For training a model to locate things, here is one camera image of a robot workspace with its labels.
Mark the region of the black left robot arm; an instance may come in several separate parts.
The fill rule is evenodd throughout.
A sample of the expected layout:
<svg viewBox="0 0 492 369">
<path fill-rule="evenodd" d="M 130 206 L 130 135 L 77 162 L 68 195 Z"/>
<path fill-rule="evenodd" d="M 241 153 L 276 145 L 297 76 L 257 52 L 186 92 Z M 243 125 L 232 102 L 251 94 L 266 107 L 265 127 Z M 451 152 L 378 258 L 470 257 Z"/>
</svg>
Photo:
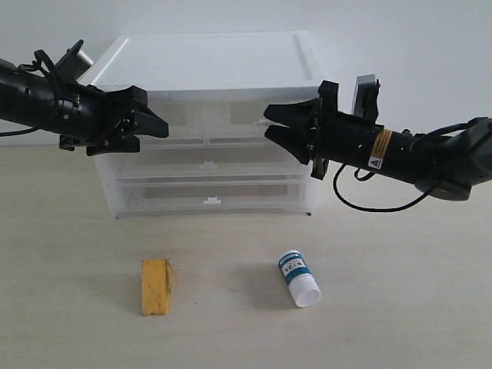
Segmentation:
<svg viewBox="0 0 492 369">
<path fill-rule="evenodd" d="M 1 62 L 1 118 L 57 134 L 61 149 L 83 147 L 87 156 L 138 153 L 139 136 L 169 135 L 141 88 L 102 91 L 54 68 L 36 75 L 7 61 Z"/>
</svg>

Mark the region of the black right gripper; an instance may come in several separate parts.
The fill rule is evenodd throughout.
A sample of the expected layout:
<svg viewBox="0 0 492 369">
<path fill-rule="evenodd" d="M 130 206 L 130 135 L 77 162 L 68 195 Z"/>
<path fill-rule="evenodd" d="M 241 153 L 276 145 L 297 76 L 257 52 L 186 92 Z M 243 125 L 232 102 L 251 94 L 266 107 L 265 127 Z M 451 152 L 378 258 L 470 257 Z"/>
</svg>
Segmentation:
<svg viewBox="0 0 492 369">
<path fill-rule="evenodd" d="M 370 145 L 379 132 L 376 122 L 338 110 L 338 89 L 338 83 L 323 81 L 318 88 L 319 100 L 271 104 L 264 111 L 266 119 L 284 125 L 270 125 L 264 136 L 303 165 L 313 159 L 312 178 L 324 178 L 329 161 L 366 169 Z M 311 128 L 314 118 L 312 157 L 311 131 L 296 129 Z"/>
</svg>

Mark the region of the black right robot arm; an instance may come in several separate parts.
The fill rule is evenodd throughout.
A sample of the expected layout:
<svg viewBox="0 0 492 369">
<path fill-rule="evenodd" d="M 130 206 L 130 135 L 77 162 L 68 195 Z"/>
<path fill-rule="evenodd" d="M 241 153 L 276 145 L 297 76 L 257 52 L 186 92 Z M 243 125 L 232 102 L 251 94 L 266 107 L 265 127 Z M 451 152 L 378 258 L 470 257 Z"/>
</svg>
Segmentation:
<svg viewBox="0 0 492 369">
<path fill-rule="evenodd" d="M 466 201 L 473 186 L 491 179 L 491 119 L 438 128 L 426 134 L 397 132 L 377 123 L 380 82 L 357 78 L 352 112 L 337 106 L 338 85 L 323 81 L 308 101 L 269 105 L 264 136 L 311 165 L 323 179 L 329 161 L 413 185 L 431 197 Z"/>
</svg>

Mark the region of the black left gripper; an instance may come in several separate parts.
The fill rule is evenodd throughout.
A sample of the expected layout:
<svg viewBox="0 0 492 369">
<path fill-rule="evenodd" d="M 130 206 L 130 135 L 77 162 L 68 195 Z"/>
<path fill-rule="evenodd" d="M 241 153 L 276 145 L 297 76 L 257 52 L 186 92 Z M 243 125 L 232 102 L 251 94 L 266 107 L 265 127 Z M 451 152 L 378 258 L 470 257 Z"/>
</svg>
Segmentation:
<svg viewBox="0 0 492 369">
<path fill-rule="evenodd" d="M 138 153 L 135 135 L 169 136 L 168 123 L 147 108 L 148 93 L 136 86 L 104 92 L 89 87 L 80 104 L 61 128 L 58 146 L 73 151 L 85 147 L 87 156 Z"/>
</svg>

